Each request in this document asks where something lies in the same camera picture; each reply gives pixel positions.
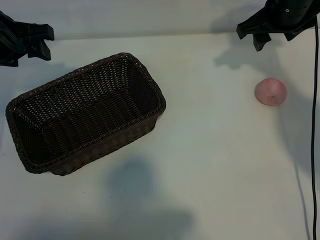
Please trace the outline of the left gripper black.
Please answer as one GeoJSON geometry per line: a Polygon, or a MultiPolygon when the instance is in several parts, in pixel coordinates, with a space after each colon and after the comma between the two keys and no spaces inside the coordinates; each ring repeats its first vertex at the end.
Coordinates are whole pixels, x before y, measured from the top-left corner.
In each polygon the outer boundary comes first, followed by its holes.
{"type": "Polygon", "coordinates": [[[14,21],[0,12],[0,65],[18,67],[20,55],[51,60],[51,51],[45,43],[54,41],[54,29],[48,24],[14,21]]]}

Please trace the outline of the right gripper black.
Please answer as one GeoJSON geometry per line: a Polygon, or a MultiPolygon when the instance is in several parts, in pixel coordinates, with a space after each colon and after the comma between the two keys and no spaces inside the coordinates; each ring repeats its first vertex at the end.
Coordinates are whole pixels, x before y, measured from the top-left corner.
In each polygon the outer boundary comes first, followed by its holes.
{"type": "Polygon", "coordinates": [[[236,33],[240,40],[252,35],[255,50],[259,52],[272,40],[268,17],[274,26],[285,29],[283,34],[291,41],[307,29],[300,23],[317,5],[317,0],[267,0],[264,8],[237,25],[236,33]]]}

